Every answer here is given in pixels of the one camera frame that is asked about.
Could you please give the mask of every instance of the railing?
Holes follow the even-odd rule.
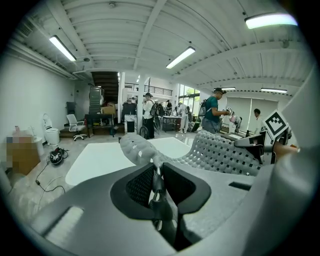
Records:
[[[144,86],[144,92],[172,96],[172,90],[154,87],[150,85]]]
[[[124,88],[127,88],[128,91],[139,91],[139,85],[137,83],[125,83]],[[172,96],[172,90],[154,87],[150,85],[144,86],[144,92],[145,93],[151,93],[151,94],[162,94],[162,95],[168,95]]]

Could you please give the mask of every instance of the white toilet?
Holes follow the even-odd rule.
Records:
[[[57,146],[60,142],[59,129],[52,127],[51,119],[47,114],[42,117],[42,125],[44,128],[44,137],[48,145]]]

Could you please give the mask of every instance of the roller blind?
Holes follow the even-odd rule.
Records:
[[[262,119],[265,119],[268,115],[270,115],[274,110],[278,109],[278,101],[271,101],[265,99],[252,99],[252,107],[251,107],[251,116],[249,120],[249,131],[254,131],[255,127],[255,115],[254,110],[259,109],[261,112]]]
[[[226,99],[227,108],[228,107],[232,108],[236,116],[242,117],[240,131],[244,131],[244,132],[247,131],[247,126],[249,123],[249,115],[250,115],[250,105],[251,105],[250,98],[228,97]],[[229,116],[224,117],[223,123],[229,125],[230,123]]]

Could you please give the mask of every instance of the ceiling light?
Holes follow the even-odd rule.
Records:
[[[54,35],[50,37],[50,42],[54,44],[55,47],[57,47],[60,52],[62,52],[70,61],[75,62],[76,57],[73,56],[73,54],[65,47],[65,45],[60,41],[60,39]]]
[[[283,13],[269,13],[263,15],[252,16],[246,18],[245,23],[248,29],[256,29],[270,25],[295,25],[298,26],[297,21],[290,14]]]
[[[230,91],[230,90],[235,90],[236,87],[226,87],[226,88],[221,88],[222,90],[225,90],[225,91]]]
[[[287,90],[273,89],[273,88],[261,88],[261,92],[281,93],[286,94]]]
[[[172,69],[179,62],[183,61],[186,57],[193,54],[196,50],[193,47],[188,47],[185,51],[183,51],[178,57],[176,57],[173,61],[171,61],[166,68]]]

